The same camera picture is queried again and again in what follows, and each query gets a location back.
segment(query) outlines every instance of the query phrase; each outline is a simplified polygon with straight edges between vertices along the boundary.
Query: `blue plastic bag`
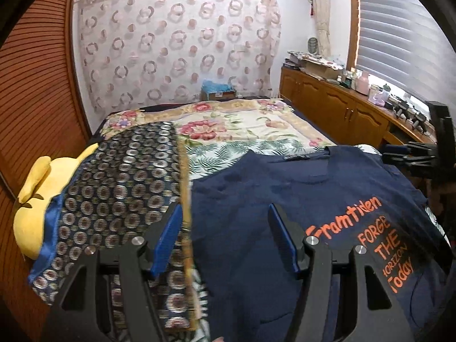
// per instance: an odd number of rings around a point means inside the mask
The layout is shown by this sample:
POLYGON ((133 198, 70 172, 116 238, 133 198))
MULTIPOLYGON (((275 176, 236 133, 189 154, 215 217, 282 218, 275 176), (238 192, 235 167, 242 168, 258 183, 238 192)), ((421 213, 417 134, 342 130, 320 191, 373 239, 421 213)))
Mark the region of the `blue plastic bag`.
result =
POLYGON ((206 92, 206 94, 234 91, 230 85, 227 85, 225 83, 215 83, 209 80, 204 80, 202 82, 201 90, 206 92))

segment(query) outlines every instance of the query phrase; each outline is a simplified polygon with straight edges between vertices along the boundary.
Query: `red flower pattern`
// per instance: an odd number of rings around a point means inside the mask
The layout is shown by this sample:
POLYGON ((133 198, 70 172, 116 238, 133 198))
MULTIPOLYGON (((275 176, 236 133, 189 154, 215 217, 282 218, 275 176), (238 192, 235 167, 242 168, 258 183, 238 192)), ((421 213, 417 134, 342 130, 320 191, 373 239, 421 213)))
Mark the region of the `red flower pattern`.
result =
POLYGON ((258 104, 261 105, 260 110, 262 113, 265 111, 282 111, 285 108, 285 104, 281 101, 274 100, 257 100, 258 104))
POLYGON ((223 123, 211 122, 206 119, 203 121, 191 121, 179 129, 180 134, 187 135, 192 140, 211 140, 217 136, 217 133, 226 131, 227 129, 223 123))
POLYGON ((211 110, 212 107, 207 103, 197 103, 193 107, 196 111, 208 111, 211 110))
POLYGON ((135 118, 137 115, 136 111, 124 111, 120 116, 122 118, 135 118))
POLYGON ((309 146, 319 146, 323 142, 322 138, 316 138, 311 141, 309 141, 309 146))

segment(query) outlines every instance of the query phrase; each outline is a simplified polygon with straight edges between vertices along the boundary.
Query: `stuffed animal ear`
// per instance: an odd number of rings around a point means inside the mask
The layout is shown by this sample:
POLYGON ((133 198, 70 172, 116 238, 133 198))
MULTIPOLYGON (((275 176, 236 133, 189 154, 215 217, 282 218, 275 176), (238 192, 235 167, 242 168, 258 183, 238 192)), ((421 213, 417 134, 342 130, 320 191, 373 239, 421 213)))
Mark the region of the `stuffed animal ear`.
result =
POLYGON ((38 158, 33 166, 30 169, 29 174, 27 175, 26 182, 17 196, 19 203, 23 204, 27 202, 33 195, 33 190, 35 190, 38 183, 42 180, 46 172, 51 166, 51 157, 44 156, 38 158))
POLYGON ((98 144, 92 144, 86 147, 86 149, 77 157, 76 159, 78 160, 79 164, 82 163, 83 160, 85 160, 90 154, 92 154, 94 151, 96 151, 98 148, 98 144))

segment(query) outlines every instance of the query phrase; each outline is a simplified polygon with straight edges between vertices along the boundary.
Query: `window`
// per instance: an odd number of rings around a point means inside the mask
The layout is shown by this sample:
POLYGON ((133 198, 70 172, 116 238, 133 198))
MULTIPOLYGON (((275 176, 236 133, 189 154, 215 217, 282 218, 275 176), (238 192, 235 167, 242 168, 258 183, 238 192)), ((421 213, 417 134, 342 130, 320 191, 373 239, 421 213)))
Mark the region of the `window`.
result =
POLYGON ((456 54, 418 0, 359 0, 356 67, 425 101, 447 104, 456 120, 456 54))

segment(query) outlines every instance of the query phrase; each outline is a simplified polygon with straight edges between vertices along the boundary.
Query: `clothing tag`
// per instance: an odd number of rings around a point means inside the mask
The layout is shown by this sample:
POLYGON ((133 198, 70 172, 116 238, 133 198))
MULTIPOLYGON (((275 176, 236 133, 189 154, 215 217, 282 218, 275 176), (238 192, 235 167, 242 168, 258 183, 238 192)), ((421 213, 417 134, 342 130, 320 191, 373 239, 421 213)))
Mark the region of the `clothing tag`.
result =
POLYGON ((284 160, 308 160, 310 156, 307 154, 294 154, 294 155, 285 155, 284 160))

